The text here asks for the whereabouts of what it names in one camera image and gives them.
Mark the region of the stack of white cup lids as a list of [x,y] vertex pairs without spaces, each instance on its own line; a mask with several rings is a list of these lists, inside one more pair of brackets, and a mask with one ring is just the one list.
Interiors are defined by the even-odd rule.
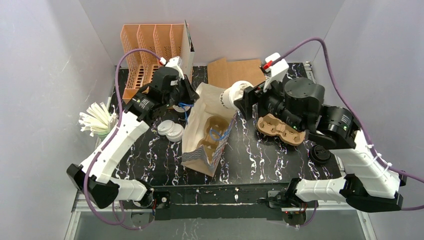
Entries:
[[157,126],[160,136],[165,136],[170,142],[179,142],[183,138],[184,127],[172,120],[164,120]]

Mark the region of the brown pulp cup carrier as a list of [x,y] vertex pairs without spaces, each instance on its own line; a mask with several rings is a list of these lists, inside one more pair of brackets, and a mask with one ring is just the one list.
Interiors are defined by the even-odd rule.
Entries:
[[305,131],[296,131],[271,113],[258,118],[256,129],[266,136],[279,137],[284,143],[291,146],[299,146],[306,136]]

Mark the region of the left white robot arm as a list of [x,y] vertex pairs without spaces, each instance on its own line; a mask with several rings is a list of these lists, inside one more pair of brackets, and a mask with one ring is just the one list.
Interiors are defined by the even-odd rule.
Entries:
[[148,91],[140,88],[119,114],[119,121],[96,150],[80,164],[66,170],[72,183],[89,203],[104,209],[115,201],[150,205],[154,189],[145,181],[112,176],[134,142],[147,132],[165,111],[179,103],[193,104],[199,95],[187,75],[162,66],[152,76]]

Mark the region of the blue checkered paper bag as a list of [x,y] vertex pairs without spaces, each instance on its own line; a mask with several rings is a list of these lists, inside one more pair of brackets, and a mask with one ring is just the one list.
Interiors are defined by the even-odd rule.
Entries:
[[[199,95],[199,99],[190,110],[182,136],[182,165],[210,177],[215,175],[229,137],[229,130],[233,126],[233,120],[237,113],[234,109],[227,109],[222,106],[220,95],[223,91],[223,88],[207,83],[201,83],[197,87],[196,93]],[[203,147],[198,146],[198,143],[205,136],[204,127],[207,119],[212,116],[220,116],[226,119],[229,122],[229,127],[223,139],[220,140],[217,149],[209,157]]]

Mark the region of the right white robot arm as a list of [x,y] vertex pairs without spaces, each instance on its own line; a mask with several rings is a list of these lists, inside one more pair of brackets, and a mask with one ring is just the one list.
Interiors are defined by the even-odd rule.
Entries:
[[263,82],[252,86],[238,81],[229,89],[231,104],[246,118],[254,105],[297,132],[308,132],[308,139],[340,158],[346,175],[327,180],[294,178],[287,189],[273,196],[274,205],[299,205],[311,201],[335,201],[367,213],[402,209],[399,188],[406,177],[378,162],[367,143],[359,120],[346,108],[324,104],[325,88],[299,77],[282,88]]

